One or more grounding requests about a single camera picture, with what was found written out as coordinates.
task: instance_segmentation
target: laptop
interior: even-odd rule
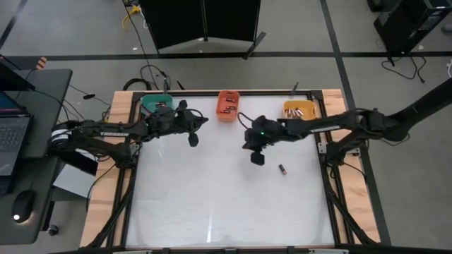
[[[32,116],[0,91],[0,176],[10,176]]]

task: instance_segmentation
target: black desk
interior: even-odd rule
[[[47,218],[52,184],[61,161],[57,157],[25,159],[20,160],[18,166],[13,192],[0,198],[0,245],[29,244],[36,241]],[[11,216],[11,206],[17,194],[28,189],[36,192],[33,212],[27,221],[15,223]]]
[[[18,73],[25,77],[29,71],[18,71]],[[71,70],[34,71],[28,81],[37,90],[63,100],[71,76]],[[8,92],[8,94],[14,98],[17,92]],[[18,102],[27,107],[28,111],[35,116],[27,139],[33,140],[34,143],[40,142],[40,140],[47,142],[51,133],[50,128],[57,122],[61,105],[36,92],[21,92]],[[46,114],[42,114],[43,108],[46,108]],[[33,152],[37,148],[30,145],[28,149]],[[52,184],[62,166],[57,157],[19,159],[18,168],[14,172],[12,193],[0,197],[0,245],[29,244],[36,241],[39,231],[45,224],[48,224],[53,207]],[[11,217],[11,205],[17,194],[27,189],[36,192],[33,212],[29,220],[17,224]]]

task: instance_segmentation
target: black robotic arm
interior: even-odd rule
[[[382,138],[400,142],[408,131],[420,121],[452,103],[452,78],[434,88],[428,94],[407,108],[390,116],[375,110],[353,109],[343,114],[322,119],[304,121],[301,119],[268,120],[260,116],[245,131],[244,149],[252,150],[251,161],[264,164],[261,154],[267,145],[280,141],[294,142],[312,133],[322,133],[340,129],[352,132],[338,142],[327,144],[325,162],[329,165],[343,165],[348,151],[361,147],[367,140]]]
[[[67,121],[53,128],[51,151],[61,154],[82,149],[97,157],[110,156],[117,167],[128,169],[136,164],[131,142],[143,143],[164,135],[188,133],[190,146],[197,146],[196,131],[208,119],[202,115],[195,116],[192,111],[197,110],[187,109],[187,103],[183,100],[176,110],[163,107],[136,123]],[[126,138],[126,142],[114,145],[98,139],[99,137]]]

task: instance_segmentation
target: laptop screen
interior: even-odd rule
[[[4,92],[0,92],[0,116],[17,115],[25,112]]]

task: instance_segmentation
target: black metal frame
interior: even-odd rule
[[[276,95],[293,95],[293,91],[291,90],[263,90],[263,91],[259,91],[259,90],[244,90],[244,91],[239,91],[241,96],[276,96]],[[140,100],[140,98],[142,98],[144,95],[148,95],[148,94],[156,94],[159,92],[134,92],[133,96],[132,96],[132,103],[131,103],[131,108],[130,108],[130,114],[129,114],[129,123],[133,122],[135,116],[136,116],[136,107],[137,107],[137,103]],[[190,91],[169,91],[168,92],[171,96],[173,97],[200,97],[200,96],[218,96],[219,91],[195,91],[195,92],[190,92]],[[311,101],[316,100],[319,103],[319,107],[320,107],[320,113],[322,117],[326,117],[327,113],[326,113],[326,107],[325,107],[325,103],[323,100],[323,93],[321,90],[296,90],[295,91],[295,95],[305,95],[307,96],[307,98]],[[315,140],[316,143],[321,142],[321,135],[319,133],[314,134],[315,136]],[[332,141],[332,137],[331,137],[331,133],[327,132],[326,133],[326,140],[327,142]],[[319,153],[319,163],[321,166],[321,175],[322,175],[322,179],[323,179],[323,187],[325,188],[325,190],[327,190],[327,187],[330,186],[330,177],[328,175],[328,168],[322,163],[321,161],[321,154],[318,150]],[[335,175],[337,176],[335,178],[335,185],[336,185],[336,191],[338,194],[338,199],[340,201],[340,203],[342,205],[344,205],[346,207],[346,202],[345,202],[345,195],[344,195],[344,191],[343,191],[343,186],[342,186],[342,182],[340,180],[340,174],[338,173],[338,168],[337,167],[333,167],[331,170],[334,170]],[[379,229],[379,233],[381,235],[381,242],[383,244],[389,245],[390,241],[388,238],[388,229],[386,226],[386,222],[384,220],[384,216],[382,213],[382,207],[381,207],[381,203],[379,202],[379,194],[376,190],[376,185],[375,185],[375,179],[374,179],[374,175],[371,172],[371,167],[369,168],[365,168],[364,171],[367,174],[367,183],[372,183],[372,188],[369,188],[369,196],[371,197],[371,202],[372,202],[372,207],[374,208],[374,212],[378,212],[378,216],[376,215],[376,223]],[[124,180],[124,171],[120,171],[120,176],[118,178],[118,184],[116,187],[116,193],[115,193],[115,199],[114,199],[114,204],[113,204],[113,210],[116,210],[118,208],[118,204],[121,200],[121,194],[122,194],[122,189],[123,189],[123,180]],[[132,185],[131,189],[134,189],[135,186],[135,176],[136,176],[136,170],[132,170],[131,171],[131,181],[129,182],[129,184]],[[330,217],[330,221],[331,221],[331,226],[332,226],[332,230],[333,230],[333,238],[335,241],[335,244],[341,244],[341,240],[340,240],[340,235],[339,235],[339,229],[338,229],[338,219],[336,218],[335,215],[335,205],[333,204],[332,200],[328,198],[328,196],[326,195],[326,202],[327,202],[327,207],[328,207],[328,214]],[[128,225],[129,225],[129,219],[130,219],[130,214],[131,214],[131,203],[129,202],[125,208],[125,216],[124,216],[124,225],[122,228],[122,232],[121,232],[121,242],[120,245],[121,246],[125,246],[126,243],[126,238],[127,238],[127,231],[128,231]],[[346,232],[346,236],[347,236],[347,243],[355,243],[354,242],[354,237],[353,237],[353,233],[352,230],[350,229],[350,227],[348,226],[347,222],[344,220],[344,225],[345,225],[345,232]],[[107,247],[112,247],[113,246],[113,239],[114,239],[114,230],[110,232],[108,239],[107,239]],[[288,249],[284,250],[284,253],[287,253],[290,249],[293,249],[293,246],[289,246]],[[192,252],[193,250],[184,250],[182,252]],[[216,252],[217,250],[209,250],[208,252],[212,253],[212,252]],[[259,249],[259,252],[273,252],[273,249]]]

